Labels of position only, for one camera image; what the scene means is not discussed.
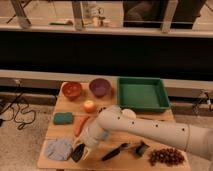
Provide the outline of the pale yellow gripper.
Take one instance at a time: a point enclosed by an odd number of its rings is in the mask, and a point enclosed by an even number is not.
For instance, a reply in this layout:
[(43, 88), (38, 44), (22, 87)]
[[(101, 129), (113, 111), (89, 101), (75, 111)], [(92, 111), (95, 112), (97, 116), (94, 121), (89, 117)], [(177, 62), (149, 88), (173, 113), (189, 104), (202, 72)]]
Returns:
[(89, 155), (89, 153), (90, 153), (90, 145), (86, 142), (86, 141), (84, 141), (84, 140), (82, 140), (81, 138), (76, 138), (75, 139), (75, 141), (74, 141), (74, 143), (72, 144), (72, 153), (76, 150), (76, 148), (79, 146), (79, 145), (81, 145), (81, 144), (84, 144), (85, 145), (85, 149), (84, 149), (84, 152), (83, 152), (83, 156), (82, 156), (82, 159), (83, 160), (85, 160), (87, 157), (88, 157), (88, 155)]

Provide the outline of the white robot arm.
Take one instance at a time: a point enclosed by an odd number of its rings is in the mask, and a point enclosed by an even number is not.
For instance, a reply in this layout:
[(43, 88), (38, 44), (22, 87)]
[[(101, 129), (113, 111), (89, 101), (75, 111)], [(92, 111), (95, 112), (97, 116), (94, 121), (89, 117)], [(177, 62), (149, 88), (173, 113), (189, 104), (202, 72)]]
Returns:
[(102, 110), (73, 143), (73, 150), (81, 144), (89, 151), (104, 141), (110, 132), (127, 132), (213, 161), (213, 129), (169, 121), (130, 118), (113, 105)]

